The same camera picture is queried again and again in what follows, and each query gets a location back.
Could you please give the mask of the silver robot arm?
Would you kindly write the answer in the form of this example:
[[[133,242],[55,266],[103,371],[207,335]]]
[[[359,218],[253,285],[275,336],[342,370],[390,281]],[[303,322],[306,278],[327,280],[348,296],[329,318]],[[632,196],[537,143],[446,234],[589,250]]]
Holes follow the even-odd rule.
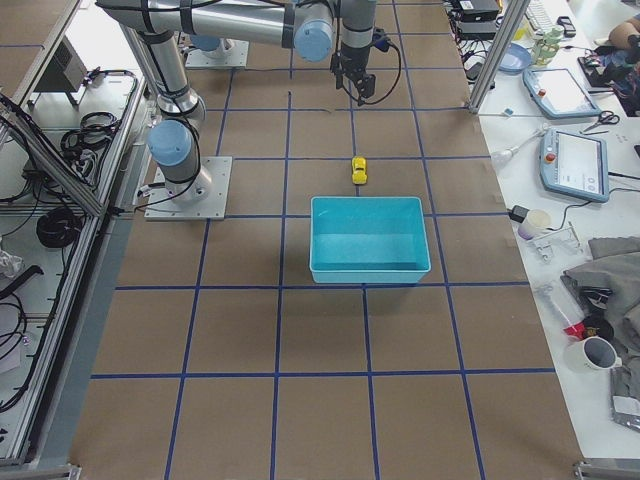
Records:
[[[278,45],[308,62],[331,60],[337,81],[350,80],[365,99],[376,78],[367,64],[375,32],[374,1],[100,1],[101,8],[133,35],[130,46],[147,64],[164,117],[148,137],[168,194],[186,206],[205,199],[212,179],[200,158],[198,128],[204,102],[192,88],[174,40],[213,37]]]
[[[233,40],[215,36],[191,35],[190,41],[195,49],[200,50],[204,55],[211,58],[226,57],[235,47]]]

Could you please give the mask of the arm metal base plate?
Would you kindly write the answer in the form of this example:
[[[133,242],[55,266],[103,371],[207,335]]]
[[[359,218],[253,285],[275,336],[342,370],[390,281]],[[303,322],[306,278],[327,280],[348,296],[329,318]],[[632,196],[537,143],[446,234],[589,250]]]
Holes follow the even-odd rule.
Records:
[[[189,190],[169,200],[177,194],[177,186],[169,184],[150,193],[150,207],[144,212],[149,221],[191,221],[223,220],[225,218],[227,195],[233,159],[230,156],[205,156],[201,158],[201,173]]]
[[[245,68],[248,59],[247,41],[219,39],[193,44],[187,53],[185,66],[191,70],[222,70]]]

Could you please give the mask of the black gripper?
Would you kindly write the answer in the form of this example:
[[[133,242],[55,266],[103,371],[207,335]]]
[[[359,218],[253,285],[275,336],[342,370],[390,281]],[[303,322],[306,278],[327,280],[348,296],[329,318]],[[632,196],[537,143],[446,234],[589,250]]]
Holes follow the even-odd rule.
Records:
[[[341,44],[331,56],[331,73],[337,90],[344,88],[347,78],[356,88],[359,98],[371,98],[375,93],[376,77],[367,72],[370,46],[351,47]]]

